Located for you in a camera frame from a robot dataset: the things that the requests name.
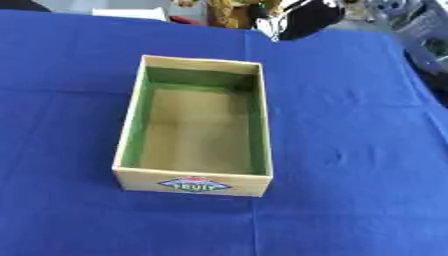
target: blue tablecloth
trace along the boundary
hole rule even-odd
[[[140,55],[264,64],[261,199],[123,192],[111,172]],[[448,254],[448,116],[383,34],[0,12],[0,255]]]

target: green box lining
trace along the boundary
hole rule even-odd
[[[134,119],[125,145],[122,166],[139,168],[146,128],[149,124],[151,102],[157,88],[172,90],[200,90],[214,92],[250,92],[248,98],[249,150],[252,175],[267,175],[263,144],[263,117],[256,75],[242,75],[219,71],[146,68],[137,99]]]

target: black and white object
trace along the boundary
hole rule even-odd
[[[294,40],[338,23],[344,14],[344,8],[334,0],[298,0],[285,7],[277,17],[255,19],[254,29],[272,41]]]

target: table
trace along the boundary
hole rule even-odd
[[[397,256],[448,250],[448,118],[378,33],[0,12],[2,256]],[[111,163],[142,54],[264,64],[261,199],[123,192]]]

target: open box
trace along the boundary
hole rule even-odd
[[[113,170],[128,190],[262,196],[268,136],[261,64],[143,56]]]

